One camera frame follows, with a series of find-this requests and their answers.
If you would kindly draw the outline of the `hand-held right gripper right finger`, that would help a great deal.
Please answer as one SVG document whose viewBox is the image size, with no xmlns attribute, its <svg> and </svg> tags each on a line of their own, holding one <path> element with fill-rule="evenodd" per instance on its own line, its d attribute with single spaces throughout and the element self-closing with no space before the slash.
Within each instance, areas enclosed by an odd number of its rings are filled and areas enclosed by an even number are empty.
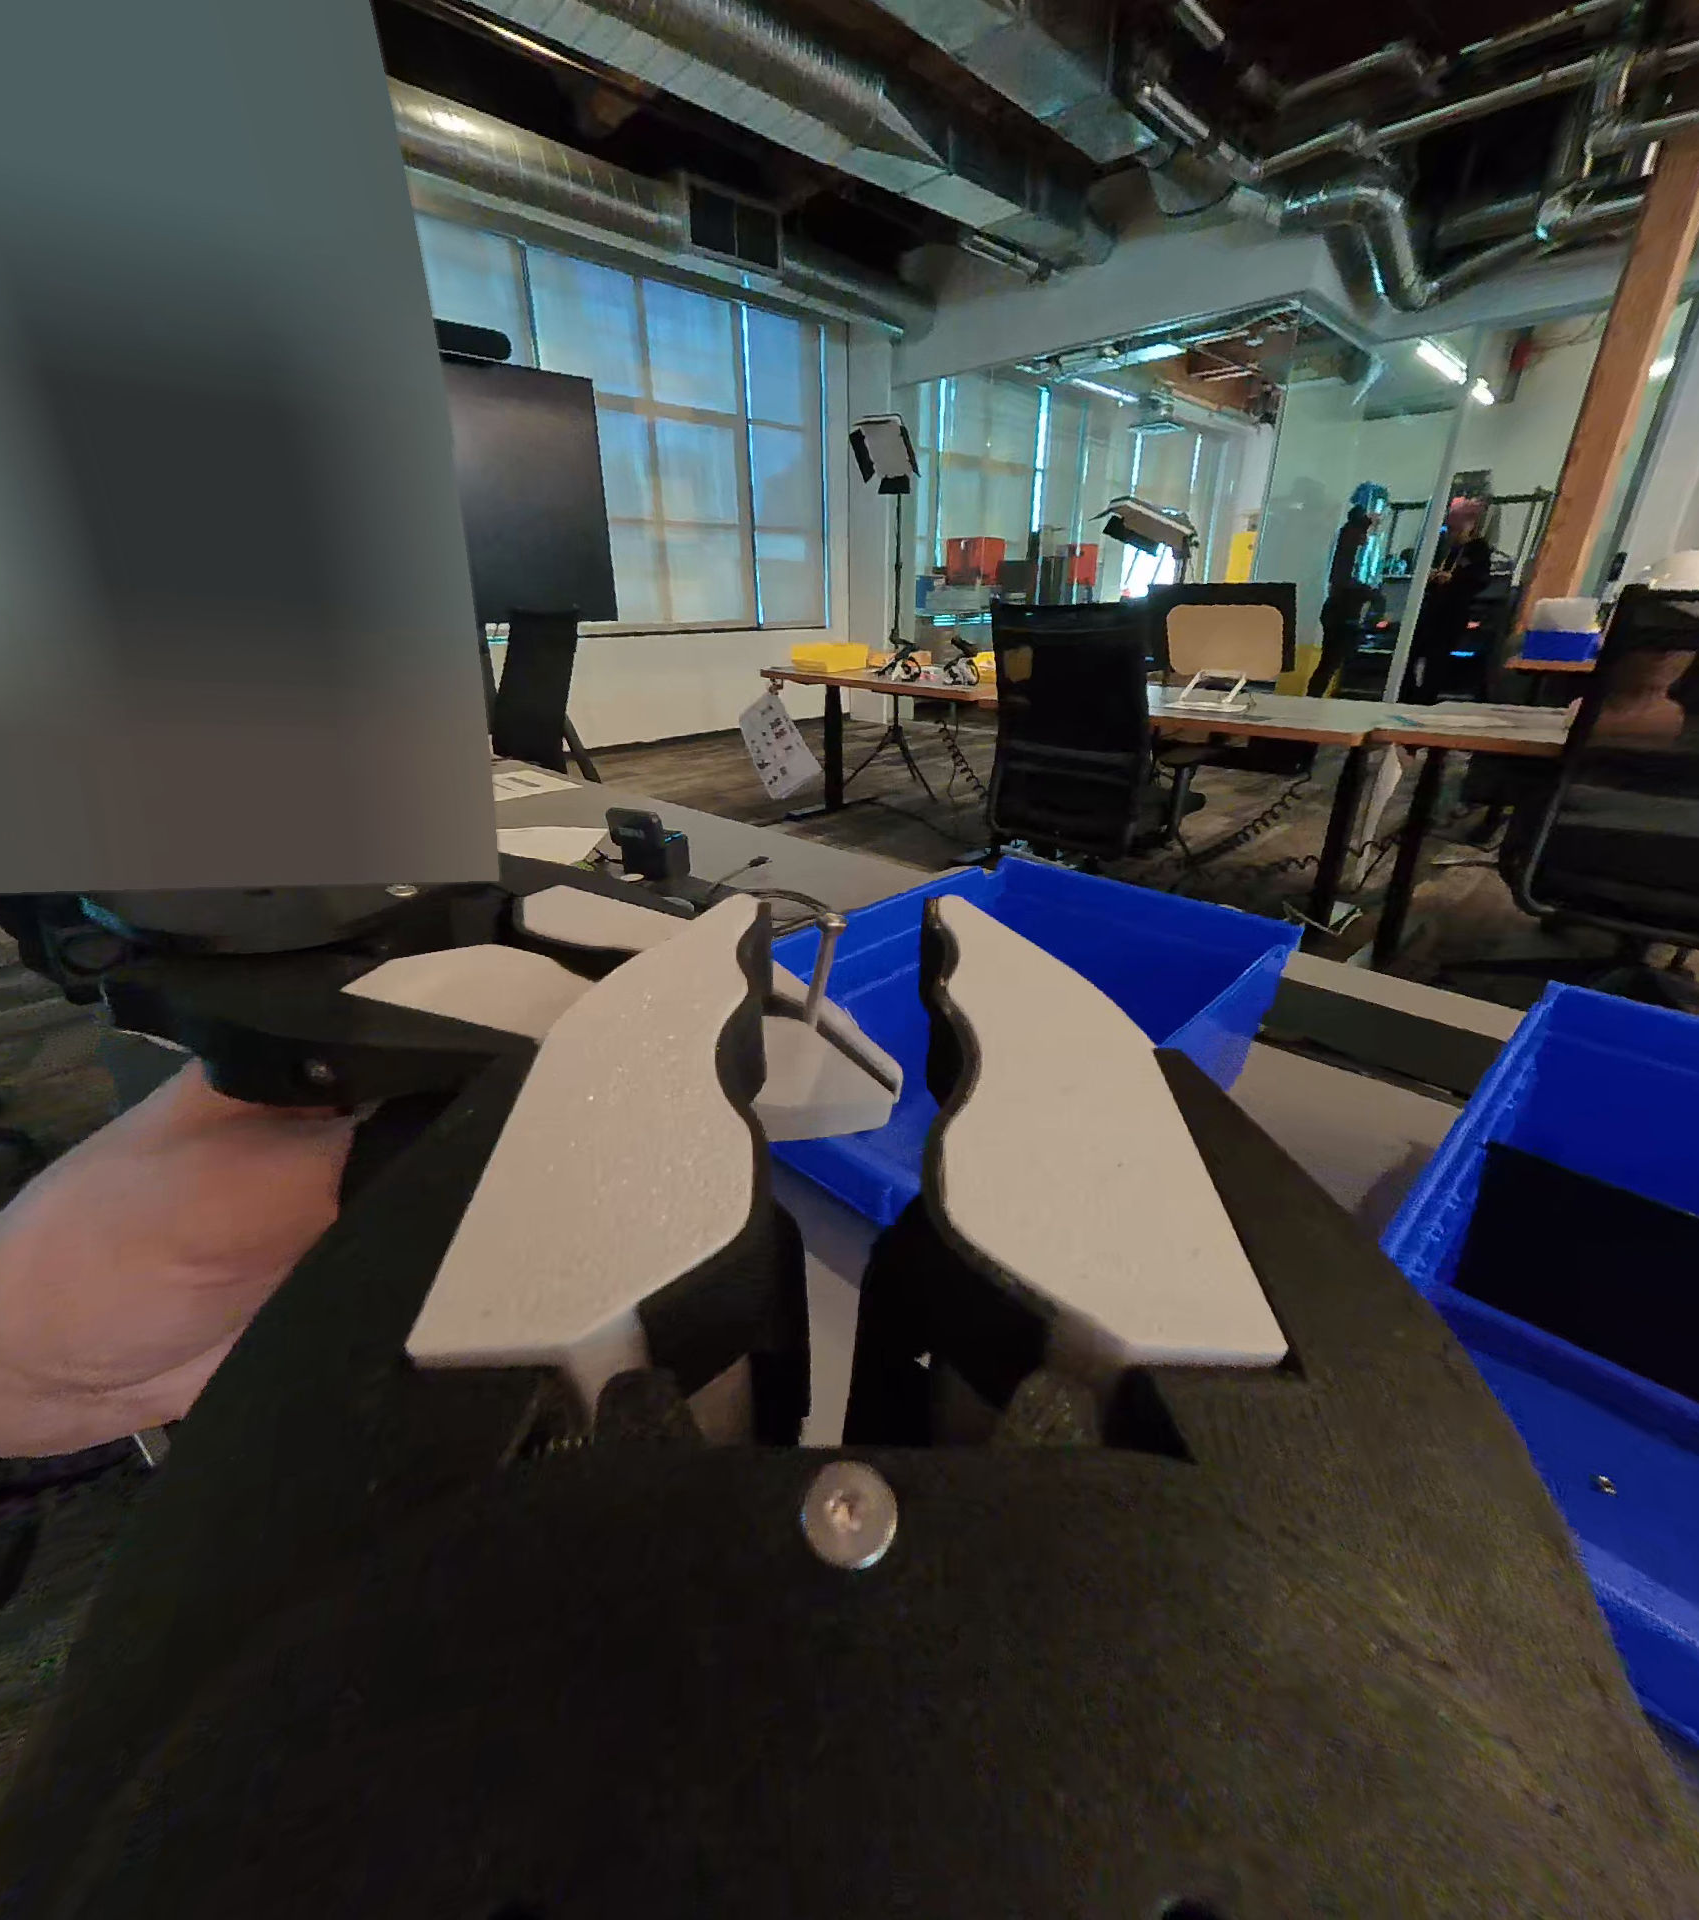
<svg viewBox="0 0 1699 1920">
<path fill-rule="evenodd" d="M 923 938 L 938 1089 L 920 1193 L 950 1248 L 1089 1379 L 1288 1361 L 1151 1036 L 970 901 L 930 901 Z"/>
</svg>

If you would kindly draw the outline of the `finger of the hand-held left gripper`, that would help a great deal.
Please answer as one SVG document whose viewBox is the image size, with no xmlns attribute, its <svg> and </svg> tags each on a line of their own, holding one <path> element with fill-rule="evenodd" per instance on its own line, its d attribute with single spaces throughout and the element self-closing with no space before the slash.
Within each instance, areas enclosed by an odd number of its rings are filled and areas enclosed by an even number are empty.
<svg viewBox="0 0 1699 1920">
<path fill-rule="evenodd" d="M 543 1042 L 559 1016 L 594 988 L 547 956 L 465 946 L 393 957 L 353 980 L 360 1001 L 487 1027 Z M 765 1080 L 756 1113 L 771 1142 L 812 1142 L 880 1131 L 902 1091 L 902 1069 L 832 1001 L 771 967 L 762 1020 Z"/>
<path fill-rule="evenodd" d="M 622 901 L 622 895 L 590 895 L 579 886 L 547 886 L 536 895 L 515 901 L 510 925 L 533 946 L 548 949 L 558 957 L 585 957 L 585 956 L 638 956 L 659 946 L 692 928 L 702 916 L 677 916 L 659 910 L 653 906 L 640 906 L 638 901 Z M 790 975 L 782 962 L 771 962 L 771 993 L 769 1013 L 782 1017 L 806 1017 L 810 986 Z M 841 1052 L 867 1052 L 867 1036 L 857 1020 L 835 1005 L 824 1005 L 816 1023 L 817 1031 L 832 1041 Z"/>
</svg>

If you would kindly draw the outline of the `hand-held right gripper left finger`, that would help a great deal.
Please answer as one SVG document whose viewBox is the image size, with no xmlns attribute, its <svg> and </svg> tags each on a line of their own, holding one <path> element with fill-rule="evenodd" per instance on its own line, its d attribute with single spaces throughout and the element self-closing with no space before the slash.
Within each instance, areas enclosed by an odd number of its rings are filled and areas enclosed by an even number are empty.
<svg viewBox="0 0 1699 1920">
<path fill-rule="evenodd" d="M 640 1309 L 751 1217 L 761 1127 L 719 1042 L 761 1031 L 761 908 L 724 901 L 548 1028 L 407 1335 L 422 1368 L 647 1363 Z"/>
</svg>

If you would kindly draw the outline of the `blue labelled plastic bin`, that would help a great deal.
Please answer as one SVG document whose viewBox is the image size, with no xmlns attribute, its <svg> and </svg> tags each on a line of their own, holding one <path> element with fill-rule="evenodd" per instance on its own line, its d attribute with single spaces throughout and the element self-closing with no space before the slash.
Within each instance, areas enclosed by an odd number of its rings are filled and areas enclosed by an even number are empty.
<svg viewBox="0 0 1699 1920">
<path fill-rule="evenodd" d="M 1250 1058 L 1300 931 L 1008 857 L 966 866 L 889 901 L 848 910 L 828 972 L 828 999 L 902 1069 L 883 1127 L 779 1142 L 771 1156 L 852 1212 L 889 1226 L 917 1196 L 937 1100 L 926 1083 L 930 1046 L 917 960 L 926 903 L 960 898 L 1110 995 L 1156 1047 L 1186 1053 L 1222 1089 Z"/>
</svg>

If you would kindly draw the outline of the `blue divided plastic bin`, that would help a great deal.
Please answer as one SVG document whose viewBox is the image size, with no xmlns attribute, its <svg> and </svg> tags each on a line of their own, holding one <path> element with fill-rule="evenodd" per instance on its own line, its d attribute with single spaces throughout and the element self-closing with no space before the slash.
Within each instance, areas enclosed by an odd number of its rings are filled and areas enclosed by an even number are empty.
<svg viewBox="0 0 1699 1920">
<path fill-rule="evenodd" d="M 1643 1710 L 1699 1747 L 1699 1404 L 1460 1296 L 1497 1142 L 1699 1216 L 1699 1017 L 1549 988 L 1383 1235 L 1525 1441 Z"/>
</svg>

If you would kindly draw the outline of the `person's left hand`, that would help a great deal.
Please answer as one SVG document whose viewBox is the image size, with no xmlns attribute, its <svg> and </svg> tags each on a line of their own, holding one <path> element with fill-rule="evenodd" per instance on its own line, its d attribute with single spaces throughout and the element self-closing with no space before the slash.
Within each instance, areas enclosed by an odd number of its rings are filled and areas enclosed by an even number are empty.
<svg viewBox="0 0 1699 1920">
<path fill-rule="evenodd" d="M 0 1212 L 0 1460 L 178 1420 L 334 1223 L 347 1112 L 183 1067 Z"/>
</svg>

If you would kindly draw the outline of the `small black device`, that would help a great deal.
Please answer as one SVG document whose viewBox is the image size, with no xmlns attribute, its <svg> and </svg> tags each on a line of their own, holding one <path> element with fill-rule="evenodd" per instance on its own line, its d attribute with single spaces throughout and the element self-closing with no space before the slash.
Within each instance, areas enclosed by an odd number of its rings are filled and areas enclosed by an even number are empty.
<svg viewBox="0 0 1699 1920">
<path fill-rule="evenodd" d="M 610 806 L 605 828 L 622 876 L 651 886 L 677 890 L 692 880 L 688 838 L 653 810 Z"/>
</svg>

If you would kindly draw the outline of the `black monitor stand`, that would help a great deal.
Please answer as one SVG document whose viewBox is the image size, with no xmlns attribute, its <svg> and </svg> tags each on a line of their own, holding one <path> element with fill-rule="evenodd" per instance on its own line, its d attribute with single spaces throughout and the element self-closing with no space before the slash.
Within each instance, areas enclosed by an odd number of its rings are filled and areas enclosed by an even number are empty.
<svg viewBox="0 0 1699 1920">
<path fill-rule="evenodd" d="M 579 647 L 577 611 L 510 611 L 500 670 L 491 670 L 489 735 L 506 759 L 600 781 L 569 717 Z"/>
</svg>

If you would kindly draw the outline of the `large black monitor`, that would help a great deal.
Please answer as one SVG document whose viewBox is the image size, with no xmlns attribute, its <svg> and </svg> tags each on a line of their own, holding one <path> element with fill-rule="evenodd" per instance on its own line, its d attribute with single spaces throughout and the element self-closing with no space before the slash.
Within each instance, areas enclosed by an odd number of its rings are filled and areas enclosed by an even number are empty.
<svg viewBox="0 0 1699 1920">
<path fill-rule="evenodd" d="M 444 391 L 478 620 L 618 622 L 594 385 L 448 356 Z"/>
</svg>

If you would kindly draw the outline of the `black smartwatch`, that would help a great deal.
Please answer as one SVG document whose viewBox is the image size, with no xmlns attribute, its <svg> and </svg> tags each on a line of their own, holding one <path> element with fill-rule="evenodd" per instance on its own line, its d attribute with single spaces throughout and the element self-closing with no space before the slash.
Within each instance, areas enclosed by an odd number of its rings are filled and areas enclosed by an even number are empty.
<svg viewBox="0 0 1699 1920">
<path fill-rule="evenodd" d="M 146 1426 L 86 1452 L 0 1457 L 0 1505 L 68 1495 L 117 1470 L 154 1470 L 168 1452 L 170 1426 Z"/>
</svg>

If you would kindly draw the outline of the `black bin divider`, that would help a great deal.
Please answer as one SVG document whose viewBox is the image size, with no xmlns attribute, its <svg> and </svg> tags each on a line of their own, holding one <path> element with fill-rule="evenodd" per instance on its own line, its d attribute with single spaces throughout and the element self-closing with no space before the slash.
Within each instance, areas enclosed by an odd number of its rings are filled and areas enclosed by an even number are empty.
<svg viewBox="0 0 1699 1920">
<path fill-rule="evenodd" d="M 1699 1404 L 1699 1216 L 1493 1145 L 1460 1296 Z"/>
</svg>

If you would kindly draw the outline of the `black framed beige board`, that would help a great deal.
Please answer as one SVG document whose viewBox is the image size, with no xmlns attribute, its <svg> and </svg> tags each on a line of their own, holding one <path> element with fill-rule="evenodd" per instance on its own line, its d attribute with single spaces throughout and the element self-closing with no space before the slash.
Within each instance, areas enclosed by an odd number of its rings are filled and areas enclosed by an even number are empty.
<svg viewBox="0 0 1699 1920">
<path fill-rule="evenodd" d="M 1151 659 L 1173 692 L 1196 672 L 1245 676 L 1274 687 L 1292 672 L 1292 584 L 1151 587 Z"/>
</svg>

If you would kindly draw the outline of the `studio light on tripod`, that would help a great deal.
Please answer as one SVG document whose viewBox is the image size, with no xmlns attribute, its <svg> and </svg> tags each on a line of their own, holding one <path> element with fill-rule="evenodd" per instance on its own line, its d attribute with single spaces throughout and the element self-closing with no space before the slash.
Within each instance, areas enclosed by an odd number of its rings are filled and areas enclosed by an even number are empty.
<svg viewBox="0 0 1699 1920">
<path fill-rule="evenodd" d="M 869 414 L 852 422 L 848 444 L 863 481 L 869 484 L 878 497 L 893 502 L 893 551 L 886 596 L 889 620 L 883 647 L 911 647 L 911 615 L 905 611 L 905 566 L 911 561 L 908 506 L 920 481 L 920 462 L 911 443 L 911 430 L 900 414 Z M 842 806 L 869 805 L 869 799 L 852 801 L 848 787 L 883 754 L 894 754 L 911 785 L 917 785 L 926 795 L 933 794 L 908 750 L 900 718 L 900 696 L 889 695 L 886 709 L 886 724 L 874 753 L 864 754 L 864 759 L 854 770 L 841 770 L 837 801 L 842 801 Z"/>
</svg>

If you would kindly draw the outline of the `studio light panel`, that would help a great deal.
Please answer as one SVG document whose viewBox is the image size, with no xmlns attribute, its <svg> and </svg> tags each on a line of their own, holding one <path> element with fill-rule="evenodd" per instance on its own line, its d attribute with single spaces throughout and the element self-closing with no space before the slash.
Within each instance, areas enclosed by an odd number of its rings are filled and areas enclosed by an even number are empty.
<svg viewBox="0 0 1699 1920">
<path fill-rule="evenodd" d="M 1125 548 L 1121 562 L 1118 596 L 1141 593 L 1134 578 L 1137 567 L 1151 562 L 1144 587 L 1181 587 L 1192 583 L 1192 566 L 1199 545 L 1195 519 L 1170 506 L 1148 502 L 1138 495 L 1118 495 L 1101 514 L 1101 540 Z"/>
</svg>

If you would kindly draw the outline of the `wooden post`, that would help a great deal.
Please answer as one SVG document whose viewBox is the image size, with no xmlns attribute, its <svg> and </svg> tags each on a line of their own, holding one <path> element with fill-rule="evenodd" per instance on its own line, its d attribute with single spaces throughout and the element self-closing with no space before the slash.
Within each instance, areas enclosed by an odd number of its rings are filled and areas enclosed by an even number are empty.
<svg viewBox="0 0 1699 1920">
<path fill-rule="evenodd" d="M 1648 183 L 1519 617 L 1523 628 L 1542 602 L 1582 596 L 1696 238 L 1699 129 L 1690 129 L 1664 144 Z"/>
</svg>

